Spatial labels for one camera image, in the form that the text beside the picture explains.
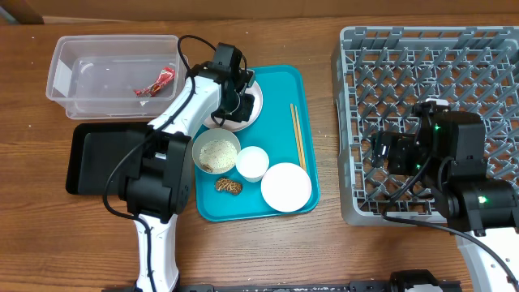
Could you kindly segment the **large white plate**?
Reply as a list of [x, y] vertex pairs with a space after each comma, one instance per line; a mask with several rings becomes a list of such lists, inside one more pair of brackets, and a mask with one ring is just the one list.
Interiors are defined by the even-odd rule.
[[208, 116], [203, 125], [207, 128], [224, 128], [236, 132], [251, 126], [259, 117], [263, 107], [263, 93], [257, 81], [243, 94], [225, 90], [225, 99], [232, 101], [231, 109], [225, 112], [225, 121], [221, 125], [223, 114], [218, 112], [214, 118]]

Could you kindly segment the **grey bowl of rice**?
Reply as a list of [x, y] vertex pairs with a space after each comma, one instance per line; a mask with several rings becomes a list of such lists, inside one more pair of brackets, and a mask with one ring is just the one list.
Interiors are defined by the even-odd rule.
[[223, 174], [236, 165], [241, 151], [238, 137], [231, 131], [209, 129], [195, 139], [192, 157], [195, 165], [207, 174]]

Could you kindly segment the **white paper cup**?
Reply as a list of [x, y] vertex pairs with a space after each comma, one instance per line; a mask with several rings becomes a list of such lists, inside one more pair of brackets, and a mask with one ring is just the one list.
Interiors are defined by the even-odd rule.
[[256, 146], [246, 147], [237, 155], [235, 166], [248, 182], [256, 183], [261, 180], [269, 167], [268, 154]]

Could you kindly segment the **wooden chopstick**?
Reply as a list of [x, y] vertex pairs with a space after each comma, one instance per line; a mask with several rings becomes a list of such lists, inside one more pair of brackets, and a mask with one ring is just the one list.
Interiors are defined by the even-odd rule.
[[294, 104], [291, 104], [290, 110], [291, 110], [293, 126], [294, 126], [294, 135], [295, 135], [297, 150], [298, 150], [299, 165], [302, 169], [307, 170], [304, 147], [303, 147], [303, 143], [302, 143], [302, 132], [301, 132], [301, 127], [300, 127], [299, 118], [298, 118], [297, 106]]
[[296, 105], [293, 105], [293, 108], [294, 108], [294, 119], [295, 119], [295, 125], [296, 125], [296, 135], [297, 135], [297, 140], [298, 140], [298, 154], [300, 156], [300, 158], [299, 158], [300, 166], [305, 171], [307, 171], [307, 163], [306, 163], [306, 157], [305, 157], [305, 152], [304, 152], [305, 151], [304, 145], [303, 145], [303, 141], [302, 141], [302, 130], [301, 130], [300, 121], [299, 121], [298, 108]]

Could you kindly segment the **red snack wrapper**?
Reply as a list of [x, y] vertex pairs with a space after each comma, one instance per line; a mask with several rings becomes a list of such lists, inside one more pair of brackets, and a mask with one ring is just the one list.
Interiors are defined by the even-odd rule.
[[164, 67], [155, 82], [146, 88], [134, 90], [137, 97], [155, 97], [166, 85], [174, 80], [176, 71], [170, 67]]

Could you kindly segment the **small white plate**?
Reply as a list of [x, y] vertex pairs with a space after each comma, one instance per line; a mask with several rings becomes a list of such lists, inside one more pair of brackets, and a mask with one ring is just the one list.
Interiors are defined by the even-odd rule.
[[261, 194], [268, 206], [282, 213], [302, 208], [310, 199], [311, 179], [299, 165], [282, 162], [270, 167], [264, 174]]

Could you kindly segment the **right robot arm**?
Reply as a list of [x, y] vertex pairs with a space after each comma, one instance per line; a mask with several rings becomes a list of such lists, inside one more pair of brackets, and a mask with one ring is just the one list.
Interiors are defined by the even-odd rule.
[[[518, 196], [510, 182], [487, 176], [483, 120], [439, 99], [415, 104], [413, 114], [420, 119], [415, 133], [371, 136], [372, 166], [410, 177], [390, 195], [382, 218], [455, 235], [476, 290], [516, 291]], [[416, 183], [431, 191], [446, 225], [388, 215]]]

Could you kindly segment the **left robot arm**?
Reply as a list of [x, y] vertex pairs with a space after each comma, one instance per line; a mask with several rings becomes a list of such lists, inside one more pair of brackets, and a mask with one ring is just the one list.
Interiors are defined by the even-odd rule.
[[137, 229], [137, 291], [172, 291], [179, 279], [175, 264], [178, 215], [191, 193], [193, 137], [206, 119], [219, 127], [250, 119], [254, 98], [246, 90], [255, 79], [242, 52], [214, 47], [212, 60], [189, 68], [184, 89], [150, 132], [118, 163], [118, 195]]

